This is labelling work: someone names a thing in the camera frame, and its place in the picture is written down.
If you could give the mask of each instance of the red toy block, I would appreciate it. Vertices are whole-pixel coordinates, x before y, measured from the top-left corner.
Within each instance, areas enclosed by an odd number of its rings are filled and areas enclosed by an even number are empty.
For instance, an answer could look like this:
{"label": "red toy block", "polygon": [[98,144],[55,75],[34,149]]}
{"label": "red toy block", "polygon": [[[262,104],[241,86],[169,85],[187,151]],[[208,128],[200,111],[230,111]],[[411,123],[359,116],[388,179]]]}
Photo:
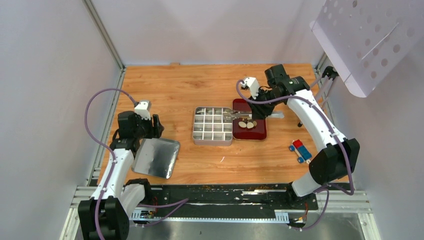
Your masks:
{"label": "red toy block", "polygon": [[299,147],[301,147],[301,146],[303,146],[304,144],[299,140],[299,139],[297,139],[296,141],[294,141],[293,142],[293,146],[296,148],[296,149],[298,149]]}

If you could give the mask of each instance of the cable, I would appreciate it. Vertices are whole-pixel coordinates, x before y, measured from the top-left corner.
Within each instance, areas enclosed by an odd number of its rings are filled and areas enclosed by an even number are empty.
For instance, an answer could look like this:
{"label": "cable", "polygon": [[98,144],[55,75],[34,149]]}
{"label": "cable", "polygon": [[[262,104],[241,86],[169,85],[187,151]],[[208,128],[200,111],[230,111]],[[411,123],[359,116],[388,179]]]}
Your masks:
{"label": "cable", "polygon": [[[326,115],[321,111],[321,109],[319,107],[317,107],[315,104],[312,104],[312,102],[310,102],[309,100],[307,100],[303,97],[300,97],[300,96],[288,95],[288,96],[277,97],[275,99],[267,100],[267,101],[253,101],[253,100],[250,100],[247,97],[243,96],[241,90],[239,89],[239,85],[240,85],[241,82],[243,82],[242,79],[237,81],[237,83],[235,84],[235,89],[237,90],[238,95],[242,99],[244,99],[246,102],[251,103],[251,104],[271,104],[271,103],[278,102],[278,101],[281,101],[281,100],[286,100],[286,99],[301,100],[301,101],[307,103],[309,105],[309,107],[313,108],[319,114],[319,116],[324,121],[325,125],[327,125],[330,133],[332,133],[332,134],[335,133],[335,131],[334,131],[333,127],[331,126],[330,121],[327,119]],[[333,138],[335,139],[338,146],[340,147],[341,152],[342,152],[343,157],[344,157],[344,163],[346,164],[346,170],[347,170],[347,178],[349,179],[350,192],[347,191],[346,189],[344,189],[343,187],[337,185],[336,183],[331,183],[331,185],[336,187],[337,189],[341,190],[345,194],[352,196],[355,192],[355,189],[354,189],[354,181],[352,180],[352,171],[351,171],[351,167],[350,167],[350,163],[349,163],[348,153],[346,152],[346,149],[343,146],[342,142],[340,141],[339,137],[337,135],[334,135]]]}
{"label": "cable", "polygon": [[[128,97],[129,97],[129,99],[131,100],[131,102],[134,104],[134,107],[135,106],[137,106],[137,104],[138,104],[138,102],[137,101],[135,101],[134,100],[134,98],[132,97],[132,96],[130,96],[130,94],[128,93],[128,92],[126,92],[126,91],[124,91],[124,90],[122,90],[122,89],[119,89],[119,88],[106,88],[106,89],[103,89],[103,90],[100,90],[100,91],[98,91],[98,92],[96,92],[91,98],[90,98],[90,100],[88,101],[88,103],[87,103],[87,106],[85,107],[85,114],[84,114],[84,124],[85,124],[85,130],[87,131],[87,133],[88,133],[88,135],[91,137],[91,139],[93,139],[96,143],[98,143],[98,144],[100,144],[101,146],[103,146],[103,147],[105,147],[109,152],[110,152],[110,154],[112,155],[112,159],[113,159],[113,161],[112,161],[112,165],[110,166],[110,171],[109,171],[109,173],[107,174],[107,176],[106,176],[106,179],[104,180],[104,184],[103,184],[103,189],[100,191],[100,194],[99,194],[99,196],[98,196],[98,199],[97,199],[97,202],[95,203],[95,210],[94,210],[94,224],[95,224],[95,229],[96,229],[96,231],[97,231],[97,234],[98,234],[98,237],[100,238],[100,240],[105,240],[105,237],[103,236],[103,234],[102,234],[102,231],[100,230],[100,223],[99,223],[99,208],[100,208],[100,202],[101,202],[101,200],[102,200],[102,198],[103,198],[103,194],[105,193],[105,190],[106,190],[106,188],[105,188],[105,186],[107,186],[108,185],[108,183],[109,183],[109,180],[110,180],[110,178],[111,178],[111,176],[112,176],[112,172],[114,171],[114,168],[115,168],[115,161],[116,161],[116,155],[115,155],[115,153],[114,153],[114,151],[108,146],[108,145],[106,145],[105,143],[103,143],[103,142],[101,142],[100,140],[98,140],[93,134],[92,134],[92,132],[90,131],[90,129],[89,129],[89,125],[88,125],[88,114],[89,114],[89,108],[90,108],[90,105],[92,104],[92,101],[94,100],[94,98],[96,98],[99,94],[101,94],[101,93],[104,93],[104,92],[107,92],[107,91],[118,91],[118,92],[121,92],[121,93],[123,93],[123,94],[125,94],[125,95],[127,95]],[[171,207],[171,206],[175,206],[175,205],[177,205],[177,204],[179,204],[179,203],[181,203],[179,206],[177,206],[174,210],[172,210],[170,213],[168,213],[168,215],[166,215],[165,217],[163,217],[163,218],[161,218],[159,221],[157,221],[157,222],[155,222],[154,224],[153,223],[149,223],[149,224],[145,224],[145,226],[146,227],[149,227],[149,226],[153,226],[153,225],[155,225],[155,224],[158,224],[158,223],[160,223],[161,221],[163,221],[165,218],[167,218],[167,217],[169,217],[172,213],[174,213],[178,208],[180,208],[183,204],[185,204],[187,201],[188,201],[189,199],[188,198],[186,198],[186,199],[184,199],[184,200],[181,200],[181,201],[179,201],[179,202],[175,202],[175,203],[172,203],[172,204],[167,204],[167,205],[162,205],[162,206],[157,206],[157,205],[155,205],[155,206],[152,206],[152,205],[145,205],[145,206],[148,206],[148,207],[153,207],[153,208],[166,208],[166,207]]]}
{"label": "cable", "polygon": [[259,88],[273,89],[273,88],[272,88],[272,87],[270,87],[270,86],[260,86]]}
{"label": "cable", "polygon": [[169,212],[167,215],[165,215],[164,217],[162,217],[161,219],[159,219],[159,220],[157,220],[157,221],[155,221],[155,222],[152,222],[152,223],[148,223],[148,224],[142,224],[141,225],[141,227],[142,228],[144,228],[144,227],[151,227],[151,226],[154,226],[154,225],[156,225],[156,224],[158,224],[158,223],[160,223],[160,222],[162,222],[163,220],[165,220],[166,218],[168,218],[171,214],[173,214],[177,209],[179,209],[182,205],[184,205],[185,203],[187,203],[189,201],[189,199],[188,198],[186,198],[186,199],[183,199],[183,200],[181,200],[181,201],[178,201],[178,202],[174,202],[174,203],[171,203],[171,204],[167,204],[167,205],[158,205],[158,206],[155,206],[155,205],[144,205],[144,204],[139,204],[139,205],[137,205],[137,207],[143,207],[143,208],[151,208],[151,207],[156,207],[156,208],[167,208],[167,207],[172,207],[172,206],[175,206],[175,205],[178,205],[176,208],[174,208],[171,212]]}
{"label": "cable", "polygon": [[315,81],[313,81],[313,83],[309,86],[310,88],[313,88],[315,85],[317,85],[317,83],[321,80],[321,76],[317,76]]}
{"label": "cable", "polygon": [[327,209],[327,205],[329,204],[329,199],[330,199],[330,191],[327,189],[327,188],[324,188],[324,189],[321,189],[320,191],[316,191],[315,193],[317,194],[317,193],[320,193],[320,192],[323,192],[323,191],[326,191],[327,192],[327,199],[325,200],[325,204],[324,204],[324,207],[322,208],[322,212],[321,212],[321,214],[319,215],[319,217],[318,217],[318,219],[312,224],[312,225],[310,225],[310,226],[307,226],[307,227],[288,227],[289,229],[291,229],[291,228],[293,228],[293,229],[296,229],[296,230],[299,230],[299,231],[305,231],[305,230],[309,230],[309,229],[312,229],[313,227],[315,227],[318,223],[320,223],[320,221],[321,221],[321,219],[323,218],[323,216],[324,216],[324,213],[326,212],[326,209]]}
{"label": "cable", "polygon": [[303,216],[301,216],[301,218],[303,219],[303,218],[305,218],[305,222],[306,222],[306,220],[308,219],[308,212],[309,212],[309,209],[308,209],[308,203],[307,202],[305,202],[305,214],[303,215]]}

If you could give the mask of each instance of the perforated metal panel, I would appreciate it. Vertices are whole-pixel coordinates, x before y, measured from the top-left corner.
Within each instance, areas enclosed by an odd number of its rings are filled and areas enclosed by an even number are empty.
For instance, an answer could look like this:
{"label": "perforated metal panel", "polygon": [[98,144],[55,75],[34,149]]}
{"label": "perforated metal panel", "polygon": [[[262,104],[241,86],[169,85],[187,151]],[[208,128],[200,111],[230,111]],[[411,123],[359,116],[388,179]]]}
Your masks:
{"label": "perforated metal panel", "polygon": [[310,26],[349,91],[364,98],[424,36],[424,1],[327,0]]}

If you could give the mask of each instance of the black mount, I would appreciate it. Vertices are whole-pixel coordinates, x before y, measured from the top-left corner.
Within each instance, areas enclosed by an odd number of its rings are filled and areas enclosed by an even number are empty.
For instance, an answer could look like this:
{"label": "black mount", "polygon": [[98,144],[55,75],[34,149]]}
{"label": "black mount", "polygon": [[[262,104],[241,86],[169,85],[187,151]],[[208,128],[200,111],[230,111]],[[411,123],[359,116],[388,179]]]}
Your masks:
{"label": "black mount", "polygon": [[[259,89],[259,94],[256,99],[250,97],[250,100],[268,101],[283,96],[295,95],[297,91],[306,89],[309,90],[309,85],[301,76],[290,78],[282,64],[272,66],[265,70],[265,76],[268,82],[269,89]],[[248,103],[252,110],[252,119],[265,119],[271,115],[276,105],[284,103],[287,100],[276,101],[269,104],[253,104]]]}
{"label": "black mount", "polygon": [[[132,179],[125,186],[131,184],[140,184],[144,186],[145,197],[142,204],[152,204],[154,198],[152,188],[147,179]],[[81,231],[84,240],[98,240],[99,234],[96,231],[95,212],[96,203],[93,197],[89,200],[81,201],[78,205],[78,216],[81,224]],[[130,230],[127,213],[121,205],[118,198],[109,196],[100,201],[98,222],[106,240],[125,240]]]}
{"label": "black mount", "polygon": [[333,66],[328,66],[324,69],[324,72],[321,75],[321,78],[324,78],[325,76],[328,77],[328,79],[334,80],[339,76],[339,73],[336,71],[336,69]]}

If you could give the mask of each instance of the wooden table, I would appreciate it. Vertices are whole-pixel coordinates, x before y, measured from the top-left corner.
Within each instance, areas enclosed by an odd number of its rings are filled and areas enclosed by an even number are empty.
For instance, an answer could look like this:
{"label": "wooden table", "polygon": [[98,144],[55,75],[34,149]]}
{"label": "wooden table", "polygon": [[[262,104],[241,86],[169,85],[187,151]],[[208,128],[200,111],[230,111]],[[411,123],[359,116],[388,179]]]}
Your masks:
{"label": "wooden table", "polygon": [[[299,119],[284,104],[284,119],[267,119],[264,141],[233,140],[231,146],[198,146],[193,143],[194,111],[199,106],[232,107],[236,81],[255,77],[266,85],[264,71],[275,64],[167,65],[130,66],[122,89],[136,101],[149,100],[151,114],[158,114],[165,131],[163,138],[179,141],[181,148],[170,179],[162,179],[128,171],[126,180],[147,178],[151,184],[242,184],[288,183],[301,177],[308,165],[299,164],[288,146],[300,139],[312,156],[317,154],[312,138]],[[315,80],[310,64],[285,64],[291,77],[302,76],[308,83]],[[134,110],[127,96],[121,94],[116,113]],[[118,128],[117,114],[111,133]],[[106,151],[100,177],[107,165]]]}

